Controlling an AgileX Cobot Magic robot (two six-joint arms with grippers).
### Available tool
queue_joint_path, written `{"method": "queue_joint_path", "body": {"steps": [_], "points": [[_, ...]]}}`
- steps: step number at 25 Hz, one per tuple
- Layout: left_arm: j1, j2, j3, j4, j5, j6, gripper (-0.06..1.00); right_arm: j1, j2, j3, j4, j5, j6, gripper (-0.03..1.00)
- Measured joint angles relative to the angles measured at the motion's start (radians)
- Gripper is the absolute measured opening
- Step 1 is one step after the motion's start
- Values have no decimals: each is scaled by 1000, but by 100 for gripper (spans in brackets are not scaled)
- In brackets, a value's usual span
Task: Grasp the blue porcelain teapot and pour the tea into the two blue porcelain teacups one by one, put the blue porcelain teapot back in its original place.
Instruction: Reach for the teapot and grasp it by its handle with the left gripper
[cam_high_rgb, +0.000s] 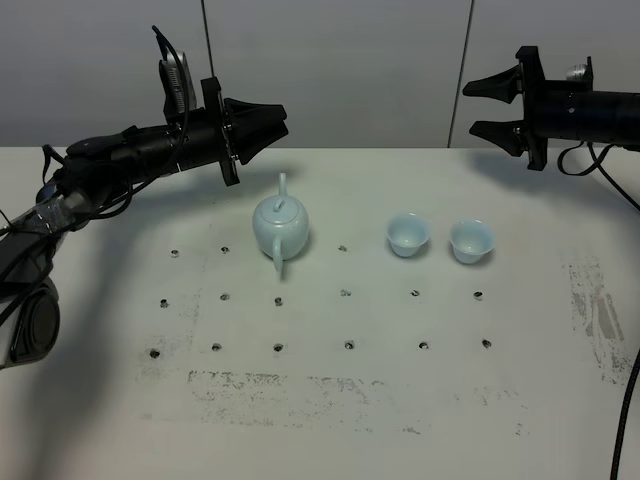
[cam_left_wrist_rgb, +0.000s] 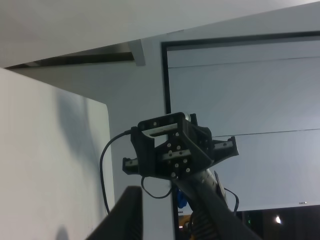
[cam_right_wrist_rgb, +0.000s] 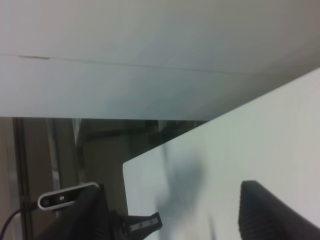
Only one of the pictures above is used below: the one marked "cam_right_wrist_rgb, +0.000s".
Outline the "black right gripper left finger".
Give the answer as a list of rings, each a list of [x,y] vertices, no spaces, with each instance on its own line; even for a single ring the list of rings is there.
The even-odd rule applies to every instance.
[[[47,227],[38,240],[129,240],[122,216],[109,210],[105,191],[90,186]]]

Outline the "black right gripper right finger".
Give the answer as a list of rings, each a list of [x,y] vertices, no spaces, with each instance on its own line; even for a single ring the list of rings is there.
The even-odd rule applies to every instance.
[[[242,240],[318,240],[320,228],[255,180],[240,186],[238,228]]]

